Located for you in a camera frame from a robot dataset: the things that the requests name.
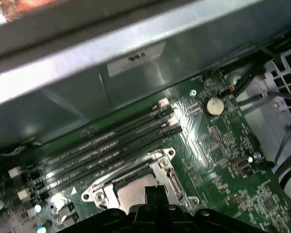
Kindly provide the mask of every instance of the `integrated circuit chip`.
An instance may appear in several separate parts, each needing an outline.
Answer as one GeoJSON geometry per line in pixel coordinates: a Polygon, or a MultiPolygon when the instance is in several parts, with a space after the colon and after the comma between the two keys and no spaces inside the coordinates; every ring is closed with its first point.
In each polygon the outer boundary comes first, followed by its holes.
{"type": "Polygon", "coordinates": [[[270,197],[266,199],[265,201],[263,201],[263,205],[267,211],[270,211],[271,209],[275,207],[276,203],[274,199],[270,197]]]}

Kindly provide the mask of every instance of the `mounting hole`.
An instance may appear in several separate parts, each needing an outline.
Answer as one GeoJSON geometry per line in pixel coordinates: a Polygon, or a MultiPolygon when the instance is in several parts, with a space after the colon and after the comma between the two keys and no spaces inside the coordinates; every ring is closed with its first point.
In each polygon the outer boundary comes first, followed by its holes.
{"type": "Polygon", "coordinates": [[[88,194],[84,194],[83,198],[84,198],[84,200],[88,200],[89,199],[89,195],[88,194]]]}

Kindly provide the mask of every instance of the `wire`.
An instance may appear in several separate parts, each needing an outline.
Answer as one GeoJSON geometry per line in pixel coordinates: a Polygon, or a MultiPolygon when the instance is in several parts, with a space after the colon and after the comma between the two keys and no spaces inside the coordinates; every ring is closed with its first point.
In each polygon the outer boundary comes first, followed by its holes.
{"type": "Polygon", "coordinates": [[[285,147],[285,145],[287,144],[287,142],[291,139],[291,129],[286,133],[286,135],[283,137],[281,143],[280,143],[280,146],[279,146],[279,149],[278,149],[278,152],[275,156],[275,159],[274,159],[274,163],[277,165],[278,164],[278,160],[280,158],[280,155],[285,147]]]}
{"type": "MultiPolygon", "coordinates": [[[[290,48],[291,31],[275,40],[273,44],[267,46],[266,50],[273,54],[281,54],[290,48]]],[[[257,76],[262,71],[262,69],[264,69],[264,65],[273,58],[270,54],[264,53],[262,51],[257,53],[257,57],[259,59],[254,62],[248,71],[237,81],[237,90],[234,92],[235,97],[239,96],[240,93],[242,93],[248,87],[254,77],[257,76]]]]}
{"type": "MultiPolygon", "coordinates": [[[[270,97],[282,97],[284,99],[290,99],[291,100],[291,94],[290,93],[281,93],[281,92],[272,92],[272,91],[270,91],[267,94],[270,97]]],[[[262,94],[258,94],[258,95],[252,96],[252,97],[250,97],[250,98],[248,98],[246,100],[239,101],[238,104],[240,106],[243,106],[243,105],[258,101],[258,100],[260,100],[262,98],[264,98],[264,96],[262,94]]]]}
{"type": "Polygon", "coordinates": [[[239,106],[243,106],[243,105],[258,101],[258,100],[260,100],[262,98],[263,98],[263,95],[262,94],[258,94],[256,96],[250,97],[250,98],[248,98],[246,100],[239,101],[238,104],[239,104],[239,106]]]}
{"type": "Polygon", "coordinates": [[[282,189],[285,189],[285,187],[290,179],[291,179],[291,170],[285,174],[285,176],[281,179],[281,181],[279,183],[282,189]]]}
{"type": "Polygon", "coordinates": [[[279,184],[279,177],[289,168],[291,168],[291,155],[284,161],[277,171],[274,173],[273,181],[274,186],[277,188],[277,191],[281,194],[281,196],[285,199],[287,204],[291,207],[291,199],[288,197],[288,195],[285,193],[285,191],[281,188],[279,184]]]}
{"type": "Polygon", "coordinates": [[[289,94],[289,93],[281,93],[281,92],[270,91],[270,92],[268,92],[268,96],[271,96],[271,97],[278,96],[278,97],[282,97],[282,98],[291,100],[291,94],[289,94]]]}

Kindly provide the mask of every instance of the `screw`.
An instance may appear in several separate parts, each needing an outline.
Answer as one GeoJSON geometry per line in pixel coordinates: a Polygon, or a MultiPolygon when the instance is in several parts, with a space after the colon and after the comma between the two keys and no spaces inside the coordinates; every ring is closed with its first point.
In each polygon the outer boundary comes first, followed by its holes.
{"type": "Polygon", "coordinates": [[[190,91],[190,96],[191,96],[191,97],[195,97],[196,94],[197,94],[196,90],[191,90],[191,91],[190,91]]]}
{"type": "Polygon", "coordinates": [[[198,204],[198,199],[193,199],[192,202],[193,202],[194,205],[197,205],[198,204]]]}
{"type": "Polygon", "coordinates": [[[275,108],[279,108],[280,106],[281,106],[281,103],[275,103],[275,104],[274,104],[274,107],[275,107],[275,108]]]}
{"type": "Polygon", "coordinates": [[[254,154],[253,154],[253,157],[254,157],[254,159],[260,159],[261,157],[262,157],[262,155],[261,155],[261,153],[259,153],[259,152],[255,152],[254,154]]]}
{"type": "Polygon", "coordinates": [[[170,205],[170,206],[168,207],[168,209],[169,209],[169,210],[176,210],[176,207],[173,206],[173,205],[170,205]]]}
{"type": "Polygon", "coordinates": [[[160,166],[161,167],[167,167],[168,166],[168,162],[166,159],[161,159],[160,160],[160,166]]]}
{"type": "Polygon", "coordinates": [[[103,201],[105,199],[105,195],[103,192],[99,192],[96,194],[96,200],[97,201],[103,201]]]}
{"type": "Polygon", "coordinates": [[[202,216],[205,216],[205,217],[210,216],[210,213],[209,213],[208,211],[205,211],[205,210],[201,211],[200,214],[201,214],[202,216]]]}

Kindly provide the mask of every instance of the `mounting screw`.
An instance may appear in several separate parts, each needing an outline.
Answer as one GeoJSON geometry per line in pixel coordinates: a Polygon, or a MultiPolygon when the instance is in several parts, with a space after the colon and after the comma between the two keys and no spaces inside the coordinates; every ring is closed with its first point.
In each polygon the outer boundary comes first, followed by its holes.
{"type": "Polygon", "coordinates": [[[279,108],[281,106],[281,103],[274,103],[275,108],[279,108]]]}
{"type": "Polygon", "coordinates": [[[205,217],[210,216],[210,213],[209,213],[208,211],[206,211],[206,210],[201,211],[200,214],[201,214],[202,216],[205,216],[205,217]]]}
{"type": "Polygon", "coordinates": [[[254,152],[254,154],[253,154],[253,158],[254,159],[260,159],[262,157],[262,155],[261,155],[261,153],[259,153],[259,152],[254,152]]]}
{"type": "Polygon", "coordinates": [[[160,160],[160,166],[161,167],[167,167],[168,166],[168,162],[166,159],[161,159],[160,160]]]}
{"type": "Polygon", "coordinates": [[[197,94],[196,90],[191,90],[191,91],[190,91],[190,96],[191,96],[191,97],[195,97],[196,94],[197,94]]]}
{"type": "Polygon", "coordinates": [[[168,209],[169,209],[169,210],[176,210],[176,207],[173,206],[173,205],[170,205],[170,206],[168,207],[168,209]]]}
{"type": "Polygon", "coordinates": [[[95,198],[97,201],[101,202],[106,198],[106,196],[103,192],[99,192],[96,194],[95,198]]]}

